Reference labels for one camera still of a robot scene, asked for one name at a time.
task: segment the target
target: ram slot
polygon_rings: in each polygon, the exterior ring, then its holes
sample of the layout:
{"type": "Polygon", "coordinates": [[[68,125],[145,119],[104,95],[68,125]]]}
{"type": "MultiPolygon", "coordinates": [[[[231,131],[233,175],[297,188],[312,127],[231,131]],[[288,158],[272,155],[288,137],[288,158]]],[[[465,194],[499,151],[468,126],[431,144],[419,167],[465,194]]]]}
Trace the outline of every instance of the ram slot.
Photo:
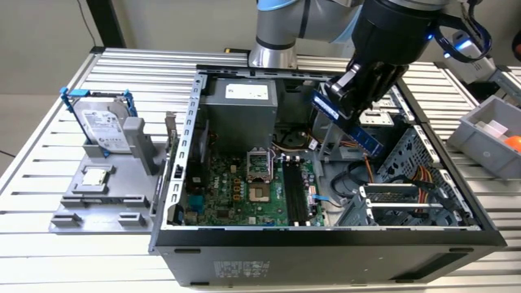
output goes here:
{"type": "Polygon", "coordinates": [[[285,204],[291,225],[296,225],[296,223],[305,225],[308,221],[307,199],[299,165],[300,163],[296,161],[283,163],[285,204]]]}

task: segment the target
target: white label sticker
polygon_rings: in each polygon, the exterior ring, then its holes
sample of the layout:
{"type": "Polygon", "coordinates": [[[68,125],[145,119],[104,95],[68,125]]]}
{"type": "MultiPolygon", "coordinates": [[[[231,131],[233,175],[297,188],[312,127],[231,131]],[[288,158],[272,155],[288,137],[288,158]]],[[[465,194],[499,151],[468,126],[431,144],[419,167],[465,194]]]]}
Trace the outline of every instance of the white label sticker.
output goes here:
{"type": "Polygon", "coordinates": [[[130,152],[131,147],[124,138],[118,116],[110,111],[84,110],[87,131],[95,137],[100,147],[115,153],[130,152]]]}
{"type": "Polygon", "coordinates": [[[309,149],[312,151],[315,151],[315,149],[317,148],[317,145],[319,145],[319,142],[313,139],[309,143],[309,149]]]}
{"type": "Polygon", "coordinates": [[[215,261],[217,278],[263,278],[268,276],[269,261],[215,261]]]}
{"type": "Polygon", "coordinates": [[[327,111],[327,113],[335,118],[335,120],[339,120],[339,113],[328,106],[328,104],[316,96],[315,102],[321,106],[323,110],[327,111]]]}
{"type": "Polygon", "coordinates": [[[227,85],[227,99],[268,99],[268,85],[265,84],[229,84],[227,85]]]}

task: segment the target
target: aluminum extrusion table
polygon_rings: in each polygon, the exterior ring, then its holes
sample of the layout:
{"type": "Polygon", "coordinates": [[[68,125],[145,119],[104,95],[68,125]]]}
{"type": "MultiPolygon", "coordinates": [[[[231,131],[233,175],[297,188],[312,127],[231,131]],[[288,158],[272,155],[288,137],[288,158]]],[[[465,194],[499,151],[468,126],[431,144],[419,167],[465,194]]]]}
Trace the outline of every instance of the aluminum extrusion table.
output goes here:
{"type": "MultiPolygon", "coordinates": [[[[245,66],[247,55],[107,49],[103,53],[90,54],[68,87],[104,92],[130,89],[139,116],[147,121],[145,132],[155,141],[165,141],[164,113],[177,112],[181,127],[199,63],[245,66]]],[[[299,58],[299,68],[304,70],[341,72],[345,65],[347,59],[299,58]]],[[[512,72],[521,76],[521,68],[512,68],[512,72]]],[[[460,124],[460,117],[476,107],[476,100],[451,72],[433,63],[415,63],[404,80],[436,133],[447,140],[460,124]]],[[[388,97],[380,105],[389,111],[396,110],[388,97]]],[[[0,290],[193,292],[193,289],[177,288],[161,257],[148,255],[148,235],[64,236],[47,232],[62,194],[84,155],[83,141],[76,121],[58,99],[0,178],[0,284],[8,284],[0,290]]],[[[509,245],[507,249],[429,284],[253,287],[233,288],[233,291],[380,292],[393,288],[400,292],[421,290],[427,293],[520,292],[521,181],[497,179],[464,154],[451,148],[449,151],[501,230],[509,245]]]]}

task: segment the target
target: gray plastic tray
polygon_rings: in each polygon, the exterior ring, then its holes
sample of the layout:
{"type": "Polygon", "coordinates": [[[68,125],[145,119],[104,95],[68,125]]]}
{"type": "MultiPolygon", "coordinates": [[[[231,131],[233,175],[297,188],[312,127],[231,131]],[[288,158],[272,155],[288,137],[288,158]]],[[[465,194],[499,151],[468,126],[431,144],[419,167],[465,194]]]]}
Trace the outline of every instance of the gray plastic tray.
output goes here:
{"type": "Polygon", "coordinates": [[[476,124],[492,120],[508,128],[507,137],[521,136],[521,110],[492,96],[461,117],[461,125],[448,143],[503,179],[521,178],[521,154],[476,124]]]}

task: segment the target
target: orange object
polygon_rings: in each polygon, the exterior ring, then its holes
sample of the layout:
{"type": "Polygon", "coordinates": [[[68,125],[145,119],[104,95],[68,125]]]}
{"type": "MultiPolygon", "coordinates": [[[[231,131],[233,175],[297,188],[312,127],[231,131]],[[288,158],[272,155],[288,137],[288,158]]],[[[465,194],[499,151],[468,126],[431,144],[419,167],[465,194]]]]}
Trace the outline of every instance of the orange object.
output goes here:
{"type": "Polygon", "coordinates": [[[512,136],[505,139],[505,143],[515,148],[516,151],[521,151],[521,136],[512,136]]]}

